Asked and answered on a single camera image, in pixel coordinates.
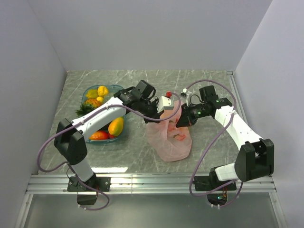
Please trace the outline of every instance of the white wall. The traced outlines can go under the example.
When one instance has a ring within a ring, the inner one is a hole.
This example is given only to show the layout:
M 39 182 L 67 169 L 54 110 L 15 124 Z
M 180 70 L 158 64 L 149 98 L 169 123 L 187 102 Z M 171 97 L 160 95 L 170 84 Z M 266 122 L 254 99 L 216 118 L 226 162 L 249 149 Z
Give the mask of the white wall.
M 29 0 L 66 70 L 235 70 L 271 0 Z
M 65 71 L 26 0 L 0 6 L 0 227 L 13 227 Z
M 291 228 L 304 226 L 303 12 L 303 0 L 273 0 L 236 70 L 250 125 L 275 143 L 273 177 Z

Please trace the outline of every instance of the marble tabletop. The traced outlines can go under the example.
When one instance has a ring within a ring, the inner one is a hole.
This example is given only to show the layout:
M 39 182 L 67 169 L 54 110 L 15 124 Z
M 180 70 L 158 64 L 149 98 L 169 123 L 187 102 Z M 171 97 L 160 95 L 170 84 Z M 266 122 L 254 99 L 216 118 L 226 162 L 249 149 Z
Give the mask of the marble tabletop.
M 69 71 L 62 95 L 58 104 L 50 135 L 56 132 L 58 122 L 64 118 L 76 118 L 75 110 L 79 108 L 84 91 L 94 85 L 118 84 L 122 87 L 135 86 L 143 79 L 156 88 L 156 95 L 164 95 L 167 91 L 180 93 L 190 83 L 199 79 L 213 79 L 231 88 L 226 71 L 202 70 L 93 70 Z M 190 91 L 198 93 L 203 86 L 210 83 L 195 84 Z M 227 97 L 228 93 L 215 85 L 219 97 Z M 193 172 L 194 167 L 204 149 L 212 138 L 220 131 L 221 125 L 211 117 L 205 117 L 190 128 L 192 148 L 189 156 L 175 162 L 165 162 L 149 145 L 145 136 L 145 123 L 142 118 L 128 114 L 125 123 L 125 134 L 110 144 L 86 144 L 88 162 L 95 172 Z M 232 163 L 236 159 L 238 149 L 228 133 L 224 133 L 211 147 L 203 160 L 199 171 Z M 42 167 L 52 168 L 64 161 L 64 157 L 50 143 L 44 152 Z M 61 167 L 52 174 L 62 174 L 66 167 Z

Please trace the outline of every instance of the red cap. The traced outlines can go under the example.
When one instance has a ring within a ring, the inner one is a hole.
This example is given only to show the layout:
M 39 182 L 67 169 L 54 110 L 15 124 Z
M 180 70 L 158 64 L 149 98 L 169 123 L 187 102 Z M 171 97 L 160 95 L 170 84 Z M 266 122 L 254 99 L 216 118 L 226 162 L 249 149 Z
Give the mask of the red cap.
M 172 96 L 172 92 L 167 92 L 166 97 L 170 98 Z

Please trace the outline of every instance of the pink bag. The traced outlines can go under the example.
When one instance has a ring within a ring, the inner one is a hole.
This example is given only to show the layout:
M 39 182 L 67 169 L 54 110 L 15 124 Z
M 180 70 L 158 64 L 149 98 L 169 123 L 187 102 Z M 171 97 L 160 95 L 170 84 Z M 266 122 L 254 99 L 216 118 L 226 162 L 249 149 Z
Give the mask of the pink bag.
M 164 111 L 161 118 L 171 115 L 174 110 Z M 192 139 L 188 127 L 176 128 L 181 116 L 181 108 L 169 120 L 160 123 L 148 123 L 146 135 L 150 145 L 165 162 L 173 162 L 186 158 L 191 150 Z

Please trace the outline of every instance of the blue basket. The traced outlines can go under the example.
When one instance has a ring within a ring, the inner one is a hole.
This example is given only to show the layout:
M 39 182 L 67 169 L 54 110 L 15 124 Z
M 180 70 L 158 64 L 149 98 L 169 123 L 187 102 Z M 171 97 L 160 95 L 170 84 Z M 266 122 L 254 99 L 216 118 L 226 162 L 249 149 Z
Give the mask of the blue basket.
M 98 85 L 94 85 L 94 86 L 91 86 L 91 87 L 89 87 L 89 88 L 87 88 L 86 90 L 85 90 L 85 92 L 84 92 L 84 94 L 83 94 L 83 96 L 82 96 L 82 100 L 81 100 L 81 104 L 83 104 L 88 98 L 86 97 L 86 94 L 87 94 L 87 92 L 90 90 L 90 89 L 98 89 L 100 87 L 100 85 L 98 86 Z M 106 97 L 104 97 L 104 101 L 103 101 L 103 104 L 104 103 L 106 103 L 108 100 L 110 100 L 110 98 L 116 93 L 116 92 L 118 92 L 119 90 L 122 90 L 122 89 L 124 89 L 123 87 L 121 87 L 120 85 L 106 85 L 105 86 L 108 90 L 109 90 L 109 94 L 106 96 Z M 112 138 L 112 139 L 104 139 L 104 140 L 90 140 L 90 139 L 88 139 L 86 142 L 87 143 L 112 143 L 112 142 L 114 142 L 114 141 L 116 141 L 117 139 L 119 139 L 122 135 L 123 135 L 123 133 L 124 133 L 124 129 L 125 129 L 125 116 L 123 116 L 123 124 L 124 124 L 124 126 L 123 126 L 123 131 L 121 132 L 121 134 L 119 135 L 119 136 L 117 136 L 117 137 L 115 137 L 115 138 Z

